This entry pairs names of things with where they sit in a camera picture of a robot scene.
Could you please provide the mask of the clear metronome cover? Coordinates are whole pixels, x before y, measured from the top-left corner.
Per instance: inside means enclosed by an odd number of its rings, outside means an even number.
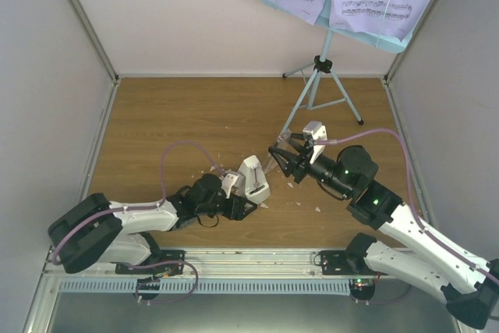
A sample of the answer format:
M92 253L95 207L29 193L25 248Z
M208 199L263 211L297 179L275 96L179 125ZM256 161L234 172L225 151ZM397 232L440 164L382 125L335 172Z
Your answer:
M269 151L263 163L263 171L265 175L274 169L282 172L286 168L288 159L285 158L282 152L285 151L286 153L294 153L289 143L291 134L292 132L290 129L284 130L278 135L276 141L269 147Z

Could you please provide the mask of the white metronome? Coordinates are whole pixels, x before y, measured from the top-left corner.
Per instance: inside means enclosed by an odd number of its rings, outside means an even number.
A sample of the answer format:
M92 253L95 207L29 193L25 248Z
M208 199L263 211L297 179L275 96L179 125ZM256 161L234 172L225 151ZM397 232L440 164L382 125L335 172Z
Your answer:
M254 204L262 204L270 195L270 186L256 155L242 161L238 173L242 176L240 190L246 199Z

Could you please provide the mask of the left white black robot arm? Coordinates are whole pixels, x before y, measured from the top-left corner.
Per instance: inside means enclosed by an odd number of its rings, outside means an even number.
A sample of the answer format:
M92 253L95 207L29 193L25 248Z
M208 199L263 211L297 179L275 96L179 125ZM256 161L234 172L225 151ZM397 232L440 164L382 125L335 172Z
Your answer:
M202 217L241 221L258 205L232 191L232 174L204 174L163 200L125 204L93 193L48 228L51 261L68 274L99 264L124 264L144 274L161 267L161 250L152 232L180 230Z

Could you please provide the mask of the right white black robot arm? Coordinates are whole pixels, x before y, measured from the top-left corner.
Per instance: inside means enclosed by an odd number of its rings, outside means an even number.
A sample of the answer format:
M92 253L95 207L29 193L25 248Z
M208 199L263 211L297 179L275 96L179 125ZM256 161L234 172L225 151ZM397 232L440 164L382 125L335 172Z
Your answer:
M353 274L368 269L396 278L441 301L461 323L483 330L498 301L498 261L462 248L424 221L399 195L376 181L377 164L361 145L345 147L332 160L323 154L331 140L312 133L293 133L292 151L268 151L286 176L301 182L309 176L363 225L395 239L413 254L405 255L380 240L360 233L345 250Z

